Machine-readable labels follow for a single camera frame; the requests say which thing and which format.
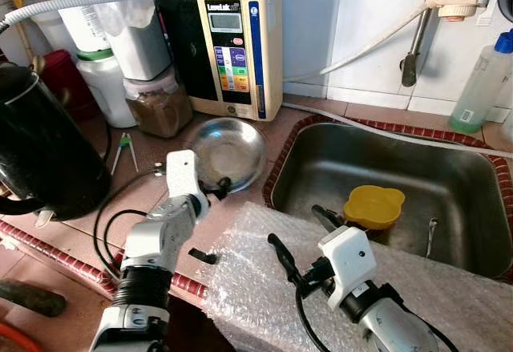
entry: wall-mounted faucet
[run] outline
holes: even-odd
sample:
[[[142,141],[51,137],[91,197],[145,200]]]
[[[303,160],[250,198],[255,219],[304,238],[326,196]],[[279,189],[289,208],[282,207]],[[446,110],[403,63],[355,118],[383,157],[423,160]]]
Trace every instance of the wall-mounted faucet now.
[[[402,70],[402,85],[405,87],[412,87],[417,82],[417,56],[420,50],[424,32],[426,31],[427,23],[430,20],[432,9],[425,9],[420,18],[418,19],[417,29],[415,30],[414,40],[411,43],[411,48],[406,57],[401,61],[400,67]]]
[[[479,0],[478,5],[459,5],[450,4],[441,6],[438,10],[438,16],[450,22],[459,22],[475,14],[476,6],[486,5],[487,0]],[[401,61],[400,68],[402,70],[402,85],[405,87],[412,87],[417,82],[417,63],[420,47],[427,25],[430,21],[433,10],[428,8],[422,12],[418,20],[417,29],[415,30],[414,40],[411,43],[411,48],[406,57]]]

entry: kettle handle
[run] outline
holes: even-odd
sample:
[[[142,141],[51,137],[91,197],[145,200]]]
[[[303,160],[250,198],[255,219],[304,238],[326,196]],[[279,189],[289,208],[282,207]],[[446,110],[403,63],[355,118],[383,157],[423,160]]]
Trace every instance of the kettle handle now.
[[[27,214],[34,210],[41,209],[45,203],[37,198],[28,198],[26,200],[10,200],[6,197],[0,197],[0,213],[9,216],[19,216]]]

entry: sink basin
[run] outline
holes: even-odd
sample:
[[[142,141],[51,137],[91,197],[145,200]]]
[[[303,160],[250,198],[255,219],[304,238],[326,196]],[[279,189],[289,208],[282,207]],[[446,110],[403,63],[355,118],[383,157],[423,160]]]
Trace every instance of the sink basin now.
[[[338,123],[315,123],[297,134],[271,192],[275,209],[316,222],[320,204],[341,212],[350,192],[372,184],[401,190],[395,224],[370,239],[485,277],[511,267],[511,232],[494,165],[480,154],[431,148]]]

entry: yellow cup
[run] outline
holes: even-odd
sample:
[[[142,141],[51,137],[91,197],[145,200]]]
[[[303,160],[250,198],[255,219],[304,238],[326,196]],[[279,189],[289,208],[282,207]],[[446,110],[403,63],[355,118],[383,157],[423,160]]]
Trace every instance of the yellow cup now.
[[[343,213],[347,220],[365,228],[383,230],[398,219],[404,200],[400,190],[362,185],[353,189]]]

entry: red tile sink edge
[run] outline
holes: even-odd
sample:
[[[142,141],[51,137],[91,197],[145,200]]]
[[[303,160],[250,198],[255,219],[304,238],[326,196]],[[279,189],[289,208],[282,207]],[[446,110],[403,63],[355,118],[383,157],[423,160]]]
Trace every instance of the red tile sink edge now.
[[[65,268],[71,270],[79,276],[85,277],[87,280],[92,281],[98,285],[105,296],[112,298],[117,291],[117,285],[111,279],[111,276],[105,272],[97,269],[96,267],[86,264],[67,253],[55,248],[54,246],[41,241],[30,234],[15,228],[13,225],[0,220],[0,237],[11,237],[16,241],[28,246],[31,249],[40,252],[41,254],[49,257],[50,259],[63,265]],[[194,281],[179,273],[174,273],[171,284],[177,288],[185,290],[199,298],[204,298],[207,287],[198,281]]]
[[[351,120],[363,123],[367,126],[375,127],[380,130],[391,131],[394,133],[409,134],[412,136],[426,138],[435,138],[439,140],[447,140],[458,144],[464,144],[466,146],[474,146],[476,148],[493,149],[490,145],[485,144],[482,140],[478,140],[470,136],[465,136],[464,134],[454,133],[452,131],[425,129],[423,127],[413,127],[408,125],[402,125],[399,123],[376,122],[369,121],[367,119]],[[310,117],[306,117],[294,125],[292,131],[289,134],[289,138],[287,138],[285,144],[283,145],[283,150],[281,151],[281,154],[278,156],[278,159],[276,160],[273,166],[273,170],[271,170],[271,173],[269,174],[269,177],[265,181],[265,184],[262,188],[262,196],[264,197],[265,205],[268,208],[275,209],[273,201],[271,199],[271,195],[273,194],[274,185],[276,184],[278,177],[280,176],[281,169],[285,164],[285,160],[289,155],[290,149],[292,148],[293,143],[297,138],[297,135],[305,127],[320,122],[343,124],[340,121],[324,117],[323,115],[311,115]],[[497,175],[497,179],[499,180],[501,197],[503,198],[504,208],[506,209],[506,217],[510,225],[510,232],[513,239],[513,181],[511,180],[510,170],[507,165],[507,161],[504,158],[496,156],[487,157],[495,167],[495,174]],[[503,275],[497,277],[495,280],[506,282],[508,284],[513,284],[513,266]]]

